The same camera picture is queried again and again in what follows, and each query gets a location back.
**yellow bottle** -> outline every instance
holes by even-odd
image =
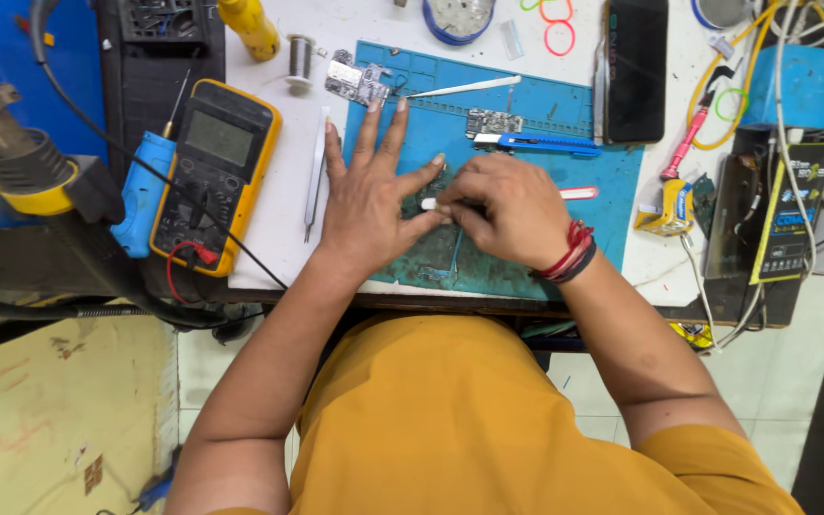
[[[257,61],[269,61],[281,47],[278,31],[259,0],[218,0],[218,15],[234,30]]]

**blue silicone repair mat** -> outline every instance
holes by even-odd
[[[398,87],[397,94],[431,91],[513,75],[510,72],[455,62],[427,54],[358,41],[355,63],[374,62],[393,74],[381,82]],[[396,97],[388,99],[380,119],[377,144],[390,123]],[[592,88],[524,75],[519,84],[444,96],[409,99],[406,142],[396,173],[417,170],[438,152],[447,156],[448,173],[477,155],[466,137],[466,112],[473,107],[519,114],[524,134],[566,135],[592,139]],[[366,109],[351,103],[343,155],[349,162],[358,127]],[[607,146],[596,158],[566,153],[517,151],[515,157],[545,168],[559,188],[597,186],[600,196],[567,204],[571,216],[595,227],[597,245],[617,268],[622,268],[625,236],[635,199],[644,149],[628,153],[624,146]],[[414,198],[403,204],[403,217],[420,213]],[[441,226],[422,237],[406,254],[374,274],[372,279],[424,288],[455,289],[524,299],[561,299],[555,288],[530,275],[521,265],[497,259],[475,248],[456,226]]]

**smartphone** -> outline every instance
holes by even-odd
[[[669,0],[608,1],[603,124],[607,143],[640,145],[663,138],[669,20]]]

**black wristband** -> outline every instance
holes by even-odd
[[[583,255],[580,257],[580,260],[571,267],[568,267],[565,271],[561,272],[561,275],[552,279],[552,282],[555,284],[570,282],[572,279],[578,277],[578,274],[580,274],[585,268],[587,268],[587,265],[593,261],[594,256],[596,256],[596,238],[590,237],[589,247],[587,247],[587,250],[584,251]]]

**green rubber band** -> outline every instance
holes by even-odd
[[[527,6],[524,6],[524,0],[520,0],[520,8],[525,10],[525,11],[532,11],[537,6],[539,6],[539,2],[551,2],[551,1],[552,0],[537,0],[535,4],[533,4],[532,6],[527,7]]]
[[[742,105],[740,106],[740,110],[736,113],[736,116],[734,116],[733,118],[727,118],[726,116],[721,114],[721,99],[723,99],[723,97],[727,93],[739,93],[740,97],[742,97]],[[749,107],[749,94],[746,93],[745,91],[741,90],[740,88],[729,88],[729,89],[723,90],[723,92],[721,94],[719,94],[717,96],[717,99],[714,101],[714,112],[716,113],[717,118],[720,118],[724,122],[735,122],[736,117],[739,116],[740,114],[744,113],[745,110],[746,110],[746,107]]]

